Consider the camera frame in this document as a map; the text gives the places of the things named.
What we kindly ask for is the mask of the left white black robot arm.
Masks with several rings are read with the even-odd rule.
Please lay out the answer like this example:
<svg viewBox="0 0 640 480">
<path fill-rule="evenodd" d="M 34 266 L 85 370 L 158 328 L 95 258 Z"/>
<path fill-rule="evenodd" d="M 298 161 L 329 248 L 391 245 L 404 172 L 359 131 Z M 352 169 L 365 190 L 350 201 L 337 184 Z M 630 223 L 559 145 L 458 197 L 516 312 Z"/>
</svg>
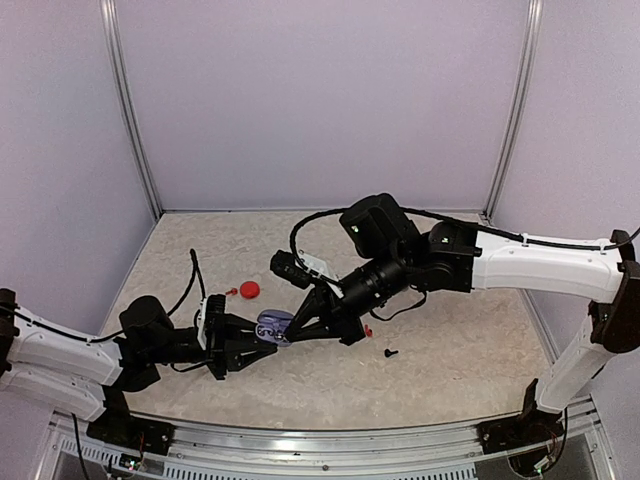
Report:
<svg viewBox="0 0 640 480">
<path fill-rule="evenodd" d="M 217 380 L 276 353 L 256 324 L 225 313 L 222 295 L 209 297 L 197 323 L 178 328 L 154 296 L 121 313 L 122 330 L 86 336 L 22 308 L 14 291 L 1 292 L 1 388 L 94 422 L 121 445 L 140 434 L 124 393 L 157 382 L 161 365 L 206 367 Z"/>
</svg>

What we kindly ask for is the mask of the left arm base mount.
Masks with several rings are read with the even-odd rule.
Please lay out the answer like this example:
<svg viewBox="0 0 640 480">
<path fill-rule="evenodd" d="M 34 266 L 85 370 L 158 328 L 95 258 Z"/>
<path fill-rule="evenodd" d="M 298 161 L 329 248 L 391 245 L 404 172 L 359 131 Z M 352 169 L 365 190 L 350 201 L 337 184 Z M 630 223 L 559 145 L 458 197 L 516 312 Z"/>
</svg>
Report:
<svg viewBox="0 0 640 480">
<path fill-rule="evenodd" d="M 166 455 L 175 434 L 168 422 L 105 412 L 88 424 L 90 438 L 138 452 Z"/>
</svg>

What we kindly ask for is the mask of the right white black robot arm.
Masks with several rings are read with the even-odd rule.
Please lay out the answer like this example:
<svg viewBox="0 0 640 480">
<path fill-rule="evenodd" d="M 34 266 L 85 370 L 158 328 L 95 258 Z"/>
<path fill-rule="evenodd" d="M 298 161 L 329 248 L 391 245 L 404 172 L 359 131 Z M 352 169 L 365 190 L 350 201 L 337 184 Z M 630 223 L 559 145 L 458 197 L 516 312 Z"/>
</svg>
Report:
<svg viewBox="0 0 640 480">
<path fill-rule="evenodd" d="M 336 215 L 364 263 L 334 279 L 296 248 L 286 253 L 277 274 L 307 291 L 285 330 L 290 342 L 353 344 L 364 335 L 363 315 L 409 288 L 424 294 L 514 288 L 588 300 L 572 342 L 526 390 L 522 413 L 511 423 L 520 443 L 535 442 L 611 358 L 639 346 L 639 265 L 625 231 L 598 240 L 550 239 L 436 215 L 434 226 L 421 232 L 417 211 L 387 193 Z"/>
</svg>

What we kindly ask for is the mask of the purple earbud charging case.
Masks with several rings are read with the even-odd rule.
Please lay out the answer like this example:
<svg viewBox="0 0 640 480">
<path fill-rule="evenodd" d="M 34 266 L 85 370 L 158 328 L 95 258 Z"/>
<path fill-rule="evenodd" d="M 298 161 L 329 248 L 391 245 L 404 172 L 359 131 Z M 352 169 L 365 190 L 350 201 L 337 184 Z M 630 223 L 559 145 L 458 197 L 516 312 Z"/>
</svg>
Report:
<svg viewBox="0 0 640 480">
<path fill-rule="evenodd" d="M 285 331 L 291 324 L 294 315 L 290 312 L 276 309 L 262 311 L 257 318 L 256 336 L 265 342 L 277 346 L 289 346 Z"/>
</svg>

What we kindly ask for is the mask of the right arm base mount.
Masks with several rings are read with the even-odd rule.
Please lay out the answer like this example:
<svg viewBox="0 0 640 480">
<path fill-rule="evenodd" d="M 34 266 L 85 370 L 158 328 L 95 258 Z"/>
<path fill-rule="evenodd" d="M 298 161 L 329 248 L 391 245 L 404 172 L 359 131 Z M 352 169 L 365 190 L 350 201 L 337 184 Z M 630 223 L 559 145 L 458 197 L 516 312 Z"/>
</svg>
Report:
<svg viewBox="0 0 640 480">
<path fill-rule="evenodd" d="M 560 415 L 521 419 L 519 415 L 481 422 L 476 427 L 484 454 L 527 447 L 559 438 L 564 434 Z"/>
</svg>

